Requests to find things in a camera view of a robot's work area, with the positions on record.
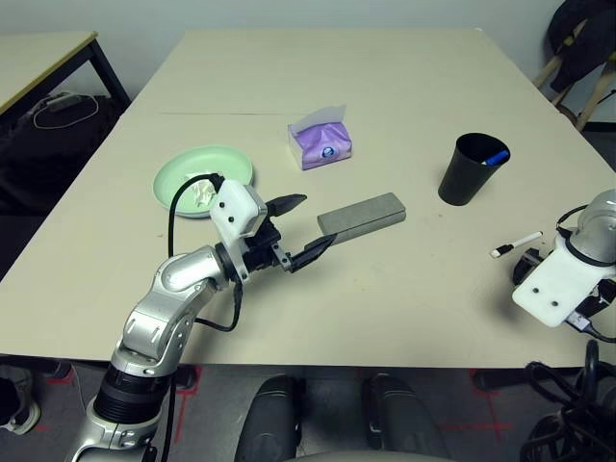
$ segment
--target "table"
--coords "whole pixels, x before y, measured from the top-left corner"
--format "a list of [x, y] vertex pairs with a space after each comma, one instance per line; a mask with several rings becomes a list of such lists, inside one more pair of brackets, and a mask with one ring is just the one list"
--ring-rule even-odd
[[87, 61], [119, 107], [126, 109], [131, 100], [98, 45], [97, 36], [95, 32], [0, 35], [0, 125], [32, 109]]
[[[217, 71], [221, 63], [233, 72]], [[300, 171], [286, 125], [343, 102], [354, 157]], [[449, 206], [438, 185], [455, 139], [472, 131], [505, 141], [512, 160], [469, 205]], [[318, 214], [377, 194], [394, 192], [407, 219], [335, 245], [296, 274], [254, 273], [237, 329], [196, 325], [184, 362], [582, 364], [587, 337], [547, 328], [511, 301], [524, 249], [499, 260], [489, 251], [541, 229], [545, 240], [535, 245], [547, 252], [555, 220], [613, 187], [614, 176], [478, 30], [187, 33], [0, 283], [0, 351], [108, 360], [166, 258], [167, 212], [154, 200], [154, 175], [182, 150], [209, 143], [251, 157], [265, 200], [308, 195], [275, 221], [293, 252], [320, 233]], [[218, 241], [208, 220], [179, 218], [175, 237], [176, 252]], [[201, 314], [228, 322], [231, 301], [227, 291]], [[608, 311], [595, 324], [613, 335]], [[613, 348], [602, 355], [616, 359]]]

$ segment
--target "black cup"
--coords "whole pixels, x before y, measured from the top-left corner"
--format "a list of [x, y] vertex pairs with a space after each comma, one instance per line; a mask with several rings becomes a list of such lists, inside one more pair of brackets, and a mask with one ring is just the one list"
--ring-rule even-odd
[[[495, 166], [485, 166], [487, 161], [502, 151], [507, 156]], [[455, 142], [453, 157], [441, 186], [439, 195], [451, 205], [466, 205], [488, 181], [488, 178], [511, 157], [509, 148], [500, 140], [483, 133], [467, 133]]]

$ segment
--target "sharpening stone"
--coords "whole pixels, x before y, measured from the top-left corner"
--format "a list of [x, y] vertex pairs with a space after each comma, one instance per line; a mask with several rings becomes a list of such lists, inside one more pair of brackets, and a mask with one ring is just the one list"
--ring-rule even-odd
[[387, 192], [319, 215], [317, 221], [323, 235], [338, 235], [334, 244], [339, 244], [404, 221], [405, 218], [406, 208], [393, 192]]

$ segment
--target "tissue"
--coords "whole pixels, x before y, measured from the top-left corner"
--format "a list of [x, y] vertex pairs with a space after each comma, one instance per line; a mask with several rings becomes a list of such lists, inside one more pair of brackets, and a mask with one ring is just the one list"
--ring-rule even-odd
[[[198, 175], [203, 175], [208, 172], [187, 173], [184, 177], [187, 180]], [[210, 180], [199, 180], [191, 186], [191, 191], [194, 194], [194, 205], [197, 207], [207, 206], [212, 198], [216, 195], [216, 189]]]
[[289, 146], [302, 170], [351, 156], [352, 142], [343, 124], [347, 106], [320, 109], [289, 125]]

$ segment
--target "tissue box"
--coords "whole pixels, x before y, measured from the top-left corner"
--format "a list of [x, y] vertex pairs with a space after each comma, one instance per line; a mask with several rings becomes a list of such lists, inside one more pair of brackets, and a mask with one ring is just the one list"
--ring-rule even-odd
[[289, 125], [289, 147], [299, 168], [320, 167], [351, 156], [352, 142], [342, 120], [346, 106], [323, 108]]

